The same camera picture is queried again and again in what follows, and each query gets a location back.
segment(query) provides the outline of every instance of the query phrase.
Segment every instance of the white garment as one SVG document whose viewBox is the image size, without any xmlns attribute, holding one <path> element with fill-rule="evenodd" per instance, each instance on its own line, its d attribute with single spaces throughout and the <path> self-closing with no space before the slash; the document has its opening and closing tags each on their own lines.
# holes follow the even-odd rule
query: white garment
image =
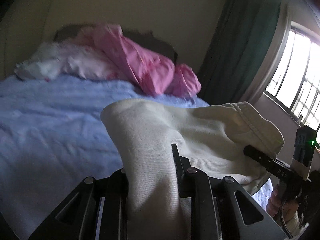
<svg viewBox="0 0 320 240">
<path fill-rule="evenodd" d="M 270 174 L 243 148 L 250 144 L 276 158 L 284 144 L 277 127 L 247 102 L 185 109 L 129 99 L 107 106 L 101 120 L 129 182 L 130 239 L 187 238 L 189 217 L 179 200 L 172 143 L 192 166 L 211 177 L 233 176 L 250 194 Z"/>
</svg>

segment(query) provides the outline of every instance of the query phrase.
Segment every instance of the window bar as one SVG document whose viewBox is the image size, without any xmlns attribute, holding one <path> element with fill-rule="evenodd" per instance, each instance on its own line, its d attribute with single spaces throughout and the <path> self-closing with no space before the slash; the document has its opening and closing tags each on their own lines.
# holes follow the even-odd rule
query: window bar
<svg viewBox="0 0 320 240">
<path fill-rule="evenodd" d="M 293 44 L 292 44 L 292 49 L 291 49 L 291 54 L 290 54 L 289 62 L 288 62 L 288 64 L 287 64 L 287 68 L 286 68 L 286 70 L 285 70 L 285 72 L 284 72 L 283 79 L 282 79 L 282 81 L 281 81 L 281 83 L 280 83 L 280 86 L 279 86 L 278 91 L 277 91 L 277 93 L 276 93 L 276 95 L 275 95 L 274 98 L 277 97 L 277 95 L 278 95 L 278 93 L 279 93 L 279 91 L 280 91 L 280 89 L 281 89 L 281 86 L 282 86 L 282 84 L 283 84 L 283 81 L 284 81 L 284 79 L 285 79 L 285 75 L 287 74 L 287 71 L 288 71 L 288 68 L 289 68 L 289 65 L 290 65 L 290 61 L 291 61 L 291 57 L 292 57 L 292 53 L 293 53 L 293 47 L 294 47 L 294 42 L 295 42 L 295 39 L 296 39 L 296 33 L 297 33 L 297 32 L 296 32 L 296 30 L 295 30 L 295 31 L 294 31 L 294 38 L 293 38 Z"/>
<path fill-rule="evenodd" d="M 294 103 L 296 102 L 296 100 L 297 100 L 297 98 L 298 98 L 298 96 L 299 96 L 299 94 L 300 94 L 302 85 L 303 85 L 303 83 L 306 81 L 306 74 L 307 74 L 307 70 L 308 70 L 308 66 L 309 66 L 309 60 L 310 60 L 310 52 L 311 52 L 311 44 L 310 44 L 310 49 L 309 49 L 309 55 L 308 55 L 307 65 L 306 65 L 306 68 L 305 68 L 304 73 L 303 73 L 303 78 L 302 78 L 301 83 L 300 83 L 300 86 L 299 86 L 299 88 L 298 88 L 298 92 L 297 92 L 296 96 L 294 97 L 291 106 L 289 107 L 290 110 L 292 110 L 292 108 L 293 108 L 293 106 L 294 106 Z"/>
</svg>

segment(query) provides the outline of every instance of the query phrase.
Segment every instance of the pink fabric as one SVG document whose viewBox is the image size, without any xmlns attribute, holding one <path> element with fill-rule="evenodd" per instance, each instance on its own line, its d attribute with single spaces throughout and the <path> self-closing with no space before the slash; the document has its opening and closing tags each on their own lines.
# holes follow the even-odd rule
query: pink fabric
<svg viewBox="0 0 320 240">
<path fill-rule="evenodd" d="M 148 95 L 167 93 L 177 97 L 193 97 L 201 89 L 190 67 L 185 64 L 175 67 L 169 58 L 142 48 L 123 36 L 120 25 L 85 27 L 68 42 L 103 51 L 120 73 L 124 73 Z"/>
</svg>

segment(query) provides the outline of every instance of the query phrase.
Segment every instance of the hand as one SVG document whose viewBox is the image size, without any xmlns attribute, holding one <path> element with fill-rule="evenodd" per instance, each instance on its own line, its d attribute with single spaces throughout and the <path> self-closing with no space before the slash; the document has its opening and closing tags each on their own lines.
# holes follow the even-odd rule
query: hand
<svg viewBox="0 0 320 240">
<path fill-rule="evenodd" d="M 274 217 L 279 212 L 279 208 L 281 206 L 281 199 L 277 196 L 279 192 L 278 188 L 278 185 L 274 187 L 271 196 L 268 199 L 268 204 L 266 207 L 267 213 L 271 217 Z M 296 211 L 298 210 L 298 207 L 299 204 L 295 199 L 288 201 L 284 204 L 283 218 L 285 223 L 289 222 L 294 217 Z"/>
</svg>

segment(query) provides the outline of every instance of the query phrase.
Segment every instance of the window frame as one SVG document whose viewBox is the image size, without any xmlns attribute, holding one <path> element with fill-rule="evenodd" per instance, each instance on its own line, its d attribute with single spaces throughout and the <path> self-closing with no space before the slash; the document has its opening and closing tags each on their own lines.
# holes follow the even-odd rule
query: window frame
<svg viewBox="0 0 320 240">
<path fill-rule="evenodd" d="M 300 35 L 306 36 L 306 37 L 308 37 L 308 38 L 310 39 L 310 42 L 311 42 L 311 43 L 316 43 L 317 45 L 320 46 L 320 36 L 319 36 L 318 34 L 314 33 L 313 31 L 309 30 L 308 28 L 306 28 L 306 27 L 304 27 L 304 26 L 302 26 L 302 25 L 300 25 L 300 24 L 297 24 L 297 23 L 295 23 L 295 22 L 292 22 L 290 31 L 294 31 L 294 34 L 298 33 L 298 34 L 300 34 Z M 298 96 L 299 96 L 300 92 L 301 92 L 303 83 L 304 83 L 305 81 L 307 81 L 307 80 L 306 80 L 306 74 L 307 74 L 307 70 L 308 70 L 308 65 L 309 65 L 309 60 L 310 60 L 310 51 L 311 51 L 311 49 L 309 50 L 309 55 L 308 55 L 307 64 L 306 64 L 305 71 L 304 71 L 304 73 L 303 73 L 303 77 L 302 77 L 302 79 L 301 79 L 301 82 L 300 82 L 298 91 L 297 91 L 297 93 L 296 93 L 296 95 L 295 95 L 295 97 L 294 97 L 294 99 L 293 99 L 290 107 L 285 106 L 279 99 L 276 98 L 276 96 L 278 95 L 278 93 L 279 93 L 279 91 L 280 91 L 280 89 L 281 89 L 281 86 L 282 86 L 282 84 L 283 84 L 284 78 L 285 78 L 285 76 L 286 76 L 286 74 L 287 74 L 287 71 L 288 71 L 288 68 L 289 68 L 289 64 L 290 64 L 290 61 L 291 61 L 291 57 L 292 57 L 292 53 L 293 53 L 293 47 L 294 47 L 294 46 L 292 46 L 292 49 L 291 49 L 291 54 L 290 54 L 290 58 L 289 58 L 289 62 L 288 62 L 287 68 L 286 68 L 286 70 L 285 70 L 285 72 L 284 72 L 284 76 L 283 76 L 283 78 L 282 78 L 282 81 L 281 81 L 281 83 L 280 83 L 280 85 L 279 85 L 279 88 L 278 88 L 276 94 L 273 96 L 273 95 L 272 95 L 271 93 L 269 93 L 267 90 L 264 90 L 264 93 L 265 93 L 269 98 L 271 98 L 274 102 L 276 102 L 282 109 L 284 109 L 284 110 L 298 123 L 298 125 L 303 126 L 302 120 L 299 120 L 299 117 L 295 116 L 295 114 L 293 113 L 292 109 L 293 109 L 293 107 L 294 107 L 294 105 L 295 105 L 295 103 L 296 103 L 296 101 L 297 101 L 297 99 L 298 99 Z"/>
</svg>

